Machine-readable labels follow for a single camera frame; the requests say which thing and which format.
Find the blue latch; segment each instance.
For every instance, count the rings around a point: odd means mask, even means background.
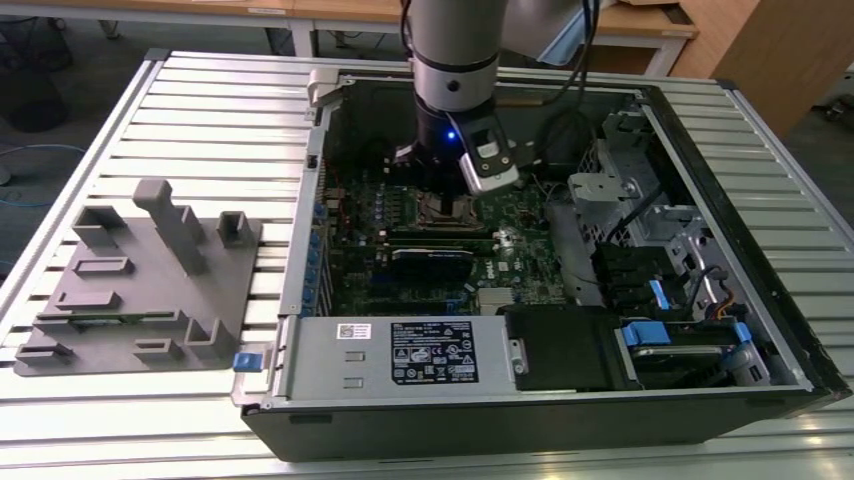
[[[665,328],[665,322],[631,322],[622,330],[628,347],[639,345],[670,345],[670,335]]]
[[[662,310],[670,310],[670,301],[667,300],[667,295],[665,295],[662,282],[659,282],[658,280],[650,280],[650,287],[653,288],[653,293],[655,294],[658,308],[661,308]]]
[[[742,343],[753,340],[753,335],[750,334],[750,329],[747,328],[746,323],[735,323],[735,335],[738,335],[738,341]]]
[[[238,353],[231,368],[238,373],[254,373],[264,370],[263,353]]]

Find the power supply label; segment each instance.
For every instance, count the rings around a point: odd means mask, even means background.
[[[476,383],[471,322],[392,323],[391,379],[398,385]]]

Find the circuit board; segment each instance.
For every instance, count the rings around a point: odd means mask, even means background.
[[[478,290],[498,287],[511,289],[514,302],[566,303],[539,190],[460,201],[467,217],[447,229],[424,226],[443,218],[426,218],[438,211],[426,195],[412,187],[371,182],[367,176],[327,191],[336,218],[330,250],[334,315],[476,315]],[[388,256],[400,249],[471,252],[467,278],[418,285],[394,281]]]

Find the white sticker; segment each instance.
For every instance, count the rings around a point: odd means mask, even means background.
[[[247,8],[250,13],[260,13],[263,15],[287,15],[287,12],[279,8]]]
[[[370,340],[371,324],[370,323],[339,323],[336,338],[339,340]]]

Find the motherboard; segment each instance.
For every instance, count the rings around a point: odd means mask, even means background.
[[[332,172],[334,315],[483,315],[511,303],[566,303],[546,195],[532,185],[447,200]]]

